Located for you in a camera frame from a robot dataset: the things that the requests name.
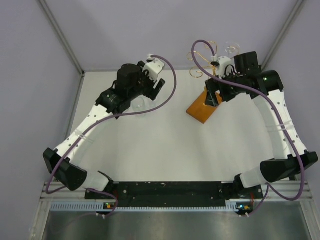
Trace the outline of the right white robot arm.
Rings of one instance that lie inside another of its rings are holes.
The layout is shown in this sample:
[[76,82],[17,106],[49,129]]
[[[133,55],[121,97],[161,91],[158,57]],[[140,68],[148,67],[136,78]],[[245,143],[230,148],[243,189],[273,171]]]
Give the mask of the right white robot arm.
[[279,74],[275,70],[263,71],[255,51],[232,59],[212,56],[211,65],[216,75],[205,82],[205,104],[217,107],[216,93],[223,102],[248,94],[262,116],[272,144],[272,159],[235,176],[233,192],[237,197],[245,198],[258,185],[299,175],[318,161],[317,153],[308,151],[296,131]]

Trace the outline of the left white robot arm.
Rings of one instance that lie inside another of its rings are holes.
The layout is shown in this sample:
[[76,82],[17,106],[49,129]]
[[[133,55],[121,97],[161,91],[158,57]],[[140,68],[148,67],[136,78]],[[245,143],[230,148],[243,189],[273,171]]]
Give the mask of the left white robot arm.
[[105,199],[113,194],[114,187],[109,178],[101,172],[81,168],[82,159],[108,122],[127,111],[134,99],[140,96],[152,101],[156,99],[166,83],[158,78],[164,66],[158,58],[147,63],[122,65],[112,86],[100,94],[82,123],[64,142],[44,151],[49,172],[67,189],[96,189]]

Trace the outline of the wine glass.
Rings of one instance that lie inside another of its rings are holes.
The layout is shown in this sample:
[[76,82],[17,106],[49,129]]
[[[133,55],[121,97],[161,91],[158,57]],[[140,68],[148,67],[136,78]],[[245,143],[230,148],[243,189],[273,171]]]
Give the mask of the wine glass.
[[235,56],[238,56],[241,52],[240,45],[234,41],[227,41],[224,44],[224,51],[226,56],[230,59],[233,59]]
[[145,100],[142,97],[137,97],[134,99],[131,103],[131,106],[133,112],[136,113],[136,117],[143,118],[146,116],[146,113],[141,113],[147,110]]

